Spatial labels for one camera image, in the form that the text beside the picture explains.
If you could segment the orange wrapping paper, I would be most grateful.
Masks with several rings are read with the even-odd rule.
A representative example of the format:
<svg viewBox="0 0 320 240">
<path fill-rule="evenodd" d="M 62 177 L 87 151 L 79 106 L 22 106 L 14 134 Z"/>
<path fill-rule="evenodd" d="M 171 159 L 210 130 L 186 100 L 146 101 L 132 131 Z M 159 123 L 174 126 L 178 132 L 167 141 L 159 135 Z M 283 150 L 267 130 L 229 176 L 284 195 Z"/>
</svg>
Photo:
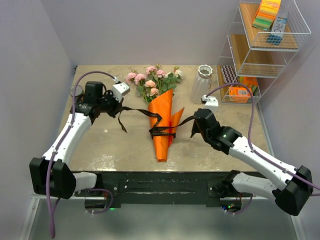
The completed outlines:
<svg viewBox="0 0 320 240">
<path fill-rule="evenodd" d="M 172 89 L 166 91 L 156 97 L 148 105 L 148 111 L 161 116 L 161 120 L 156 124 L 157 118 L 150 117 L 150 126 L 153 127 L 175 127 L 180 123 L 184 108 L 176 113 L 172 113 L 174 91 Z M 158 162 L 166 162 L 168 158 L 168 150 L 174 140 L 177 128 L 162 130 L 165 135 L 156 135 L 152 137 L 155 156 Z"/>
</svg>

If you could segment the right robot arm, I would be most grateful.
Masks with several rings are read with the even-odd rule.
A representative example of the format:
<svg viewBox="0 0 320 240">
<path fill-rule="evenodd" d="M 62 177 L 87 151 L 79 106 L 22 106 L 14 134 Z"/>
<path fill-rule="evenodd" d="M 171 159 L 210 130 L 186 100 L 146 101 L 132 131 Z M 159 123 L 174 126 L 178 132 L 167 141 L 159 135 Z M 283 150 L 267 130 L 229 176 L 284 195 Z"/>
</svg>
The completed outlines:
<svg viewBox="0 0 320 240">
<path fill-rule="evenodd" d="M 200 133 L 214 150 L 246 163 L 262 175 L 256 177 L 232 170 L 213 186 L 220 198 L 246 193 L 274 201 L 289 215 L 300 214 L 313 193 L 312 173 L 307 167 L 289 165 L 255 147 L 234 128 L 221 126 L 209 109 L 199 108 L 193 118 L 192 135 Z"/>
</svg>

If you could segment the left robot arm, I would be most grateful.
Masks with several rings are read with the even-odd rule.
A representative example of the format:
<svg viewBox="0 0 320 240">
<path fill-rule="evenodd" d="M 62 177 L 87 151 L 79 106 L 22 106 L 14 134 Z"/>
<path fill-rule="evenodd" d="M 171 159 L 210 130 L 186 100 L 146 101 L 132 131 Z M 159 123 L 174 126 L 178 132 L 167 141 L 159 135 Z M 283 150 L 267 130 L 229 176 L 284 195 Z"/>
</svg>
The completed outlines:
<svg viewBox="0 0 320 240">
<path fill-rule="evenodd" d="M 100 114 L 114 118 L 122 108 L 129 86 L 118 82 L 110 90 L 99 81 L 88 81 L 81 94 L 75 95 L 63 129 L 52 146 L 29 164 L 33 190 L 39 195 L 69 199 L 75 192 L 85 190 L 99 196 L 104 184 L 95 173 L 73 173 L 69 168 L 72 156 L 84 134 Z"/>
</svg>

